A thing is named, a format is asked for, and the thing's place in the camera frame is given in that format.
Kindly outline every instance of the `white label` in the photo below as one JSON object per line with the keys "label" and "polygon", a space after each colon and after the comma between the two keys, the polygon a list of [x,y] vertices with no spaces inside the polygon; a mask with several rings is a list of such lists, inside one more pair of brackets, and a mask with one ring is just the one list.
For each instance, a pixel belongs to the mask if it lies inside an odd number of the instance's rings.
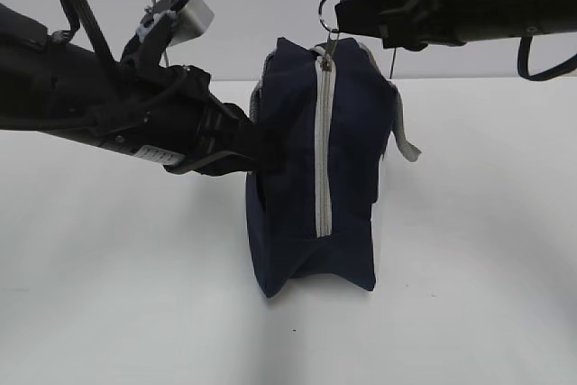
{"label": "white label", "polygon": [[134,156],[143,160],[158,162],[163,166],[174,166],[184,160],[184,155],[181,153],[167,151],[149,145],[142,146]]}

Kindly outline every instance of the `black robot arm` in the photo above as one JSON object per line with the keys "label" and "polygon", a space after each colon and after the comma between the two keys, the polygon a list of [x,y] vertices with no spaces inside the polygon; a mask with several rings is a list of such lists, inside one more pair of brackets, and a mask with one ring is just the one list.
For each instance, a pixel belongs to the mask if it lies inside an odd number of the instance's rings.
{"label": "black robot arm", "polygon": [[341,32],[380,38],[384,48],[520,37],[521,77],[544,81],[577,69],[575,56],[534,76],[528,71],[534,36],[577,31],[577,0],[343,0],[335,11]]}
{"label": "black robot arm", "polygon": [[[209,91],[192,66],[163,68],[170,44],[212,21],[202,0],[160,0],[147,10],[120,62],[86,0],[60,0],[70,29],[49,35],[0,5],[0,129],[41,131],[153,160],[171,173],[219,176],[279,163],[270,133]],[[94,48],[70,43],[82,25]]]}

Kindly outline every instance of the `navy blue pouch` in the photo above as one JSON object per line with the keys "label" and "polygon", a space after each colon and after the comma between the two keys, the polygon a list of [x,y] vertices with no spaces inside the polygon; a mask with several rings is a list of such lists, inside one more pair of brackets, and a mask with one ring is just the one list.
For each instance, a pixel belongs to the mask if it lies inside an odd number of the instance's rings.
{"label": "navy blue pouch", "polygon": [[251,119],[281,137],[286,163],[246,179],[252,263],[267,297],[291,278],[335,274],[373,290],[371,209],[391,132],[411,161],[397,89],[371,53],[339,41],[324,68],[323,46],[280,38],[251,98]]}

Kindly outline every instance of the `white zipper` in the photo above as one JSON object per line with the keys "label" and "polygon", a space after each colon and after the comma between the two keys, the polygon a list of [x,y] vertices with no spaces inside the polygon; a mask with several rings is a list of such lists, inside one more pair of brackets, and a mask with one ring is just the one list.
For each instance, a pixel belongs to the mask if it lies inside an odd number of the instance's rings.
{"label": "white zipper", "polygon": [[316,113],[315,113],[315,217],[316,236],[328,236],[333,232],[333,209],[328,179],[328,142],[333,119],[334,85],[336,66],[325,51],[315,47],[316,59]]}

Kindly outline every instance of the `metal ring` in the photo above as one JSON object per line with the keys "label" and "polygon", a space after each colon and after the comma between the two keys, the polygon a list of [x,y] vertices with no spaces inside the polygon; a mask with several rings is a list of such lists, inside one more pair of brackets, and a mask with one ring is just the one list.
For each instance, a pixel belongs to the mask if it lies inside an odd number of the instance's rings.
{"label": "metal ring", "polygon": [[325,28],[325,30],[327,30],[330,33],[340,33],[341,31],[339,31],[338,28],[332,28],[329,27],[328,24],[326,24],[325,19],[323,18],[323,7],[325,6],[325,3],[328,0],[321,0],[321,3],[318,4],[318,21],[321,22],[321,25]]}

